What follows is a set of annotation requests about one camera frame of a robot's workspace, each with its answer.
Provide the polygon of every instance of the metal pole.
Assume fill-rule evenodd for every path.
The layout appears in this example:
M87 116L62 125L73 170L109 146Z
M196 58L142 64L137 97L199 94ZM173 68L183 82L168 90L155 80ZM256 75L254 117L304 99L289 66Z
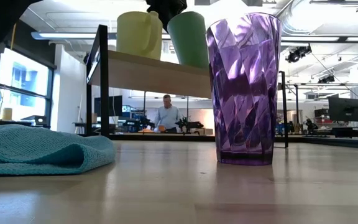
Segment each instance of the metal pole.
M146 91L144 91L143 96L143 119L146 117Z
M284 141L285 147L288 148L288 120L287 120L287 96L285 95L285 72L279 71L281 74L282 91L283 91L283 110L284 110Z
M99 26L101 134L109 137L109 55L107 26Z
M186 114L186 120L189 122L189 96L187 96L187 114Z
M86 126L85 134L92 133L92 85L86 84Z
M296 126L299 126L299 97L298 97L298 85L295 86L295 103L296 103Z

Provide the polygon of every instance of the cup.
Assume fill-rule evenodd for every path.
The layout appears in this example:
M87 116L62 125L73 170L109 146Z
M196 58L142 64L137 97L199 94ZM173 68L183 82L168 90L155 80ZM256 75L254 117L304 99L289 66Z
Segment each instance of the cup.
M204 17L197 12L184 12L168 23L175 52L181 65L208 69Z
M158 13L126 12L117 19L117 51L160 60L162 22Z
M207 33L219 162L272 164L281 22L250 13Z

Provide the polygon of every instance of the wooden shelf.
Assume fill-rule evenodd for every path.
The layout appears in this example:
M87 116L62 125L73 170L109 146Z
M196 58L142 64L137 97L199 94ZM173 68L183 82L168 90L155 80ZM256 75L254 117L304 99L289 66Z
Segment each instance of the wooden shelf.
M110 87L211 98L208 70L112 50L108 57ZM89 83L100 85L100 64Z

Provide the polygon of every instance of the computer monitor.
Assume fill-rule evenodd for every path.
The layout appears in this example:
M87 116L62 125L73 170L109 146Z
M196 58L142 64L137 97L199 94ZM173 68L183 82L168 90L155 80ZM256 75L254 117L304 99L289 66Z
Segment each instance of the computer monitor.
M358 99L329 97L329 119L358 121Z
M101 116L100 113L100 97L94 99L94 112ZM122 116L122 96L110 96L109 97L109 116Z

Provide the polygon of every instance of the table surface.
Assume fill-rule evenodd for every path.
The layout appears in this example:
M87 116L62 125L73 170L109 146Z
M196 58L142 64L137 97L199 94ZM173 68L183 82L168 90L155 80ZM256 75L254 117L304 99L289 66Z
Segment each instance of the table surface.
M247 167L217 163L214 142L114 145L85 174L0 177L0 223L358 223L358 149L291 143Z

